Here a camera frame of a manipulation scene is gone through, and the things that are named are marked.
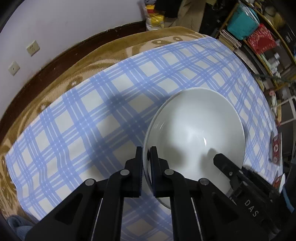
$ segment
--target electrical outlet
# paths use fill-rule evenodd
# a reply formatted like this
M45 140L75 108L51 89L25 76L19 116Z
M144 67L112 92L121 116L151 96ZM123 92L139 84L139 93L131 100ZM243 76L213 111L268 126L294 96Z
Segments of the electrical outlet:
M27 51L31 56L33 56L39 49L40 47L36 40L27 47Z
M17 64L17 62L13 61L9 66L8 71L14 76L19 69L20 66Z

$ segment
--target red bag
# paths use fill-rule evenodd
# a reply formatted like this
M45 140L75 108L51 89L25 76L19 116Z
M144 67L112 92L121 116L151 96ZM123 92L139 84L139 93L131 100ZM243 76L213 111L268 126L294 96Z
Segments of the red bag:
M248 37L248 43L256 54L261 54L276 47L276 42L270 31L261 23L259 27Z

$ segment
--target dark brown baseboard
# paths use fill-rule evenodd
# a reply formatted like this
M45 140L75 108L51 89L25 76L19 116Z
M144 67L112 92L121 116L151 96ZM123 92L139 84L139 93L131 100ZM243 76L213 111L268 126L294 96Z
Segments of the dark brown baseboard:
M145 21L126 24L96 34L57 56L25 84L6 109L0 120L0 142L25 107L73 64L103 44L145 31Z

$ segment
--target white wall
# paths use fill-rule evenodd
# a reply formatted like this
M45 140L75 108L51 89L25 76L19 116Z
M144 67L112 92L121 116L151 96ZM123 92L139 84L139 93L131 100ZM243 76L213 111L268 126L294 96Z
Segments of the white wall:
M25 0L0 33L0 118L24 84L57 55L99 32L141 21L139 0ZM32 57L26 47L36 40ZM15 60L20 70L12 76Z

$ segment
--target bowl rim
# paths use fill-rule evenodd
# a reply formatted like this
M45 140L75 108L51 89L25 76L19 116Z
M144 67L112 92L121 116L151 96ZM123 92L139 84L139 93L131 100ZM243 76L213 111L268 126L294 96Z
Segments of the bowl rim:
M235 111L238 119L239 119L239 122L240 122L240 125L241 125L241 128L242 128L242 133L243 133L243 136L244 136L244 156L245 156L245 153L246 153L246 141L245 141L245 135L244 135L244 128L243 128L243 125L242 125L242 121L239 117L239 114L237 113L236 109L234 108L234 106L232 105L232 103L230 103L230 101L223 95L221 95L219 92L215 91L215 90L212 90L212 89L209 89L209 88L204 88L204 87L192 87L192 88L188 88L188 89L185 89L185 90L181 90L175 94L173 94L170 98L168 98L162 105L161 107L157 110L157 112L155 113L155 115L153 116L149 126L148 126L148 129L146 131L146 134L145 134L145 138L144 138L144 144L143 144L143 151L142 151L142 162L143 162L143 170L144 170L144 175L145 175L145 179L146 179L146 182L149 186L149 189L150 191L153 193L153 189L152 189L152 183L151 183L151 179L150 179L150 176L149 176L149 172L148 172L148 162L147 162L147 143L148 143L148 138L149 138L149 135L150 135L150 132L151 132L151 129L152 129L152 126L154 125L154 122L156 120L156 118L159 116L160 112L163 110L163 108L174 98L176 98L178 95L182 94L183 92L186 92L186 91L194 91L194 90L197 90L197 89L203 89L203 90L207 90L207 91L211 91L211 92L215 92L216 94L220 95L221 97L223 97L230 105L231 107L233 108L233 110ZM157 200L162 204L164 205L166 208L170 209L170 206L166 205L160 198L157 198Z

